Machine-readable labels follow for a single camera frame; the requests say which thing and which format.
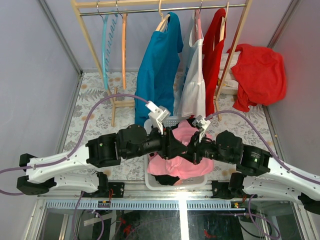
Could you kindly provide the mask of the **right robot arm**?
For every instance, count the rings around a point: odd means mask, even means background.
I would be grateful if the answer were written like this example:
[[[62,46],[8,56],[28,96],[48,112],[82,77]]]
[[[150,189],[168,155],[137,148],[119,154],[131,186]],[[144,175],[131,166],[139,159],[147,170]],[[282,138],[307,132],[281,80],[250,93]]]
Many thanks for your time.
[[[258,195],[288,200],[305,210],[320,213],[320,177],[276,159],[270,152],[243,144],[240,137],[225,130],[215,140],[196,132],[188,144],[194,164],[211,159],[236,166],[228,192],[233,197]]]

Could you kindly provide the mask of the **pink t shirt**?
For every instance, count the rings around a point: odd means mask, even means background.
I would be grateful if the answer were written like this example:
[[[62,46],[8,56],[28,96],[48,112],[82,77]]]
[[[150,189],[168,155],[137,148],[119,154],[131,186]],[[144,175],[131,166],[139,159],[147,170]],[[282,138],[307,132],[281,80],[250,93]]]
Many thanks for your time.
[[[198,129],[192,126],[191,119],[184,119],[172,132],[174,137],[186,146],[197,131]],[[203,176],[211,173],[213,170],[214,161],[209,158],[204,157],[199,164],[193,164],[181,156],[166,160],[157,153],[149,158],[147,167],[147,172],[151,175],[169,175],[183,180]]]

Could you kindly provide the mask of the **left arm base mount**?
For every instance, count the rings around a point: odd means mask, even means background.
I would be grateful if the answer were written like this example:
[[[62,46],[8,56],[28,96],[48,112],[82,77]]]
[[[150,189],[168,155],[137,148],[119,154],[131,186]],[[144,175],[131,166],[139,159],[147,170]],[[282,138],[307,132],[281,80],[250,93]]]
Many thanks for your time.
[[[109,198],[123,198],[125,193],[125,183],[124,182],[109,182]]]

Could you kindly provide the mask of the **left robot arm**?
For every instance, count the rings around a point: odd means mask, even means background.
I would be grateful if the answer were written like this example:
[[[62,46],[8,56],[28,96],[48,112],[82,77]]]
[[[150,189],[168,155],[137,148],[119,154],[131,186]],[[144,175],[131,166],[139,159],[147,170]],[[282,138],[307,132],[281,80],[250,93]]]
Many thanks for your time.
[[[157,128],[147,132],[132,124],[118,133],[92,139],[77,150],[35,157],[28,153],[20,156],[20,167],[25,175],[17,179],[16,187],[25,195],[43,195],[50,191],[82,191],[88,197],[105,197],[110,190],[108,177],[101,168],[118,166],[122,159],[133,159],[158,153],[172,159],[187,151],[174,137],[169,127],[163,133]]]

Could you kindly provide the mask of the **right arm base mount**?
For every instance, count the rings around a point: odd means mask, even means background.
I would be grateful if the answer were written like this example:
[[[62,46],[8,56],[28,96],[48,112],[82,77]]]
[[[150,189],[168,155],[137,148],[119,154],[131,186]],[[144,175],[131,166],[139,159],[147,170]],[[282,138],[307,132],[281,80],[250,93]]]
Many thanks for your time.
[[[213,180],[211,182],[212,186],[212,198],[214,199],[223,199],[223,200],[231,200],[235,196],[228,189],[229,182],[221,182],[217,180]]]

